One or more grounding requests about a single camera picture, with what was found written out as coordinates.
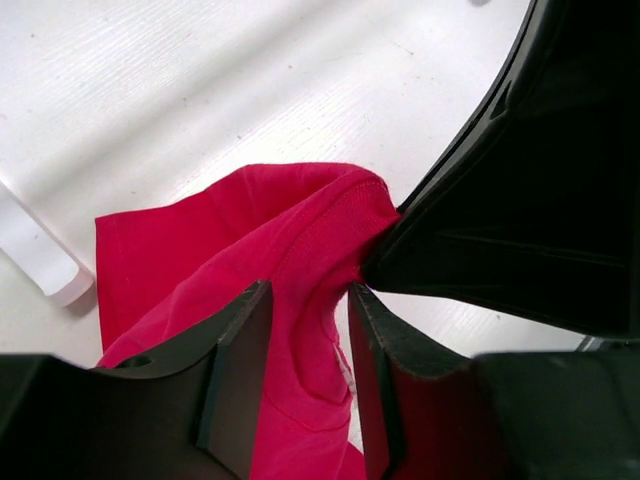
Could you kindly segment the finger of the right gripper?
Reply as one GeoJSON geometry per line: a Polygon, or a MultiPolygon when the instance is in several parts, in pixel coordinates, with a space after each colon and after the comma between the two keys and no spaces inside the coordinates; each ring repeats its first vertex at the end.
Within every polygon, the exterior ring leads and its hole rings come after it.
{"type": "Polygon", "coordinates": [[[639,5],[533,1],[489,91],[363,267],[591,337],[639,336],[639,5]]]}

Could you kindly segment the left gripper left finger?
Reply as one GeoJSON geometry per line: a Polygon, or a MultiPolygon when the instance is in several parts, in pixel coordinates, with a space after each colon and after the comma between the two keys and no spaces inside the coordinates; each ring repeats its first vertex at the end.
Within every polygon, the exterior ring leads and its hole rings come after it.
{"type": "Polygon", "coordinates": [[[1,359],[5,479],[246,479],[272,325],[271,286],[112,369],[1,359]]]}

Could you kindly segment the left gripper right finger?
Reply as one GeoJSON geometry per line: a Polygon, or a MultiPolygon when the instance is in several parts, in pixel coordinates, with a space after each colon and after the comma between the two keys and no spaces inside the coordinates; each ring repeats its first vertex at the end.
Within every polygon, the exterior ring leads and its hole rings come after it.
{"type": "Polygon", "coordinates": [[[635,479],[639,355],[633,350],[466,358],[348,293],[370,479],[635,479]]]}

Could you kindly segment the red t-shirt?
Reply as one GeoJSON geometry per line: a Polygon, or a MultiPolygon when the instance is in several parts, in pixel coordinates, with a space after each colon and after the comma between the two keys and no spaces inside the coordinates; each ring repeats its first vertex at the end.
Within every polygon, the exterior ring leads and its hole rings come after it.
{"type": "Polygon", "coordinates": [[[335,309],[398,214],[351,164],[249,165],[175,204],[96,221],[107,368],[215,314],[258,280],[274,313],[251,475],[361,479],[335,309]]]}

